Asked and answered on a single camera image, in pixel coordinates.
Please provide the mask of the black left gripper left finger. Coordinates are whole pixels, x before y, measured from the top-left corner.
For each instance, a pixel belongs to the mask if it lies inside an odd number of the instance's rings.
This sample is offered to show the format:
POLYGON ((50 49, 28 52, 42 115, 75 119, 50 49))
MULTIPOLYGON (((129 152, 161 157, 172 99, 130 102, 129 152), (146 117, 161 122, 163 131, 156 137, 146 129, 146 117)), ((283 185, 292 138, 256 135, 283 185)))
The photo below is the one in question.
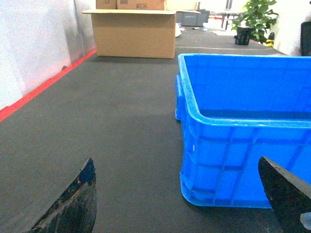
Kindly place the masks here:
POLYGON ((91 233, 96 214, 96 173, 94 162, 89 158, 73 182, 29 232, 91 233))

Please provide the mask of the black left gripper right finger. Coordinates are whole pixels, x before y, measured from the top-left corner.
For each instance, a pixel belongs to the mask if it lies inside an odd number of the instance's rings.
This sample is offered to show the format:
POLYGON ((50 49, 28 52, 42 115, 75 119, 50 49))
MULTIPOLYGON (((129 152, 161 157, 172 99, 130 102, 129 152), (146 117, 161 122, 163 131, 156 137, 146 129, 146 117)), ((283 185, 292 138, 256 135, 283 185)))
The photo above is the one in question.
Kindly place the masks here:
POLYGON ((265 195, 285 233, 311 231, 311 185, 262 156, 258 171, 265 195))

